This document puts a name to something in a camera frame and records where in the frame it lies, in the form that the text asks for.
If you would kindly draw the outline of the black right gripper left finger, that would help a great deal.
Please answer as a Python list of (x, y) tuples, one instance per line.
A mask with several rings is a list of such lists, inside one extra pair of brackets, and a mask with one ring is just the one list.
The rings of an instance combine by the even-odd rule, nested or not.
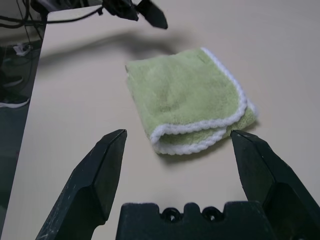
[(108, 220), (119, 184), (127, 131), (104, 135), (74, 168), (38, 240), (90, 240)]

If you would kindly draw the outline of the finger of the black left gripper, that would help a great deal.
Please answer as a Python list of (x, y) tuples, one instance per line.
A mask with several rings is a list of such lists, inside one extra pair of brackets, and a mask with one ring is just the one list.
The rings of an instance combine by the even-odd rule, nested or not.
[(168, 23), (165, 14), (151, 0), (142, 0), (136, 6), (136, 10), (153, 27), (160, 29), (168, 28)]
[(138, 13), (131, 0), (103, 0), (102, 6), (112, 15), (122, 19), (138, 21)]

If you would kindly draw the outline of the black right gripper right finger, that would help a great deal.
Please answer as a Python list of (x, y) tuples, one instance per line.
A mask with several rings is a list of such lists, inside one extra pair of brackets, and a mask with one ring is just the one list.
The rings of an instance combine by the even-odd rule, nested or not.
[(257, 135), (232, 130), (238, 174), (249, 201), (261, 203), (279, 240), (318, 240), (320, 207), (292, 168)]

